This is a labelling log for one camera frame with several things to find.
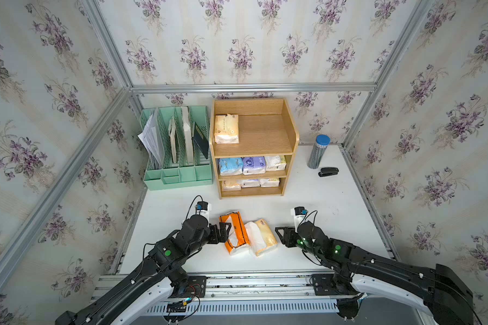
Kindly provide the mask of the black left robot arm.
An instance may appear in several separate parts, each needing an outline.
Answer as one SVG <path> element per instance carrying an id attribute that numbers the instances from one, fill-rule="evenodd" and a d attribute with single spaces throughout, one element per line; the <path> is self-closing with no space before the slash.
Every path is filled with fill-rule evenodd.
<path id="1" fill-rule="evenodd" d="M 55 323 L 130 324 L 148 307 L 170 297 L 175 288 L 185 287 L 188 276 L 182 266 L 204 245 L 225 242 L 231 226 L 192 215 L 179 230 L 156 242 L 141 263 L 101 298 L 77 313 L 65 311 Z"/>

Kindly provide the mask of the light blue tissue pack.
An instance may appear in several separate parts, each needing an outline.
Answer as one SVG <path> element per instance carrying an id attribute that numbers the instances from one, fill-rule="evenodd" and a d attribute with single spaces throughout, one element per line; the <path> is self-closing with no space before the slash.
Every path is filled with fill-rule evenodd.
<path id="1" fill-rule="evenodd" d="M 221 176 L 238 176 L 243 173 L 243 160 L 241 157 L 219 158 L 218 168 Z"/>

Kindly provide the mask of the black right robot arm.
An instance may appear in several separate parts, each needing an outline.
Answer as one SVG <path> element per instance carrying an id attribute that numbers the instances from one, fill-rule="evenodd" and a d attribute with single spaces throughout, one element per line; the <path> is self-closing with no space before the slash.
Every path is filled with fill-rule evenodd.
<path id="1" fill-rule="evenodd" d="M 340 317 L 354 318 L 365 295 L 378 295 L 430 315 L 436 324 L 476 324 L 473 292 L 446 265 L 434 268 L 404 264 L 370 253 L 352 243 L 330 238 L 314 223 L 276 227 L 287 248 L 297 247 L 330 273 L 313 275 L 316 295 L 341 295 Z"/>

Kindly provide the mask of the orange tissue pack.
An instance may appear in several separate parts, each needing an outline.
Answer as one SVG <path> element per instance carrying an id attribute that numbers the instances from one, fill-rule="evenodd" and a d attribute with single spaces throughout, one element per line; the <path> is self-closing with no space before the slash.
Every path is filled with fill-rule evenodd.
<path id="1" fill-rule="evenodd" d="M 241 214 L 238 211 L 219 216 L 219 222 L 230 223 L 228 239 L 225 242 L 230 256 L 248 252 L 251 244 Z"/>

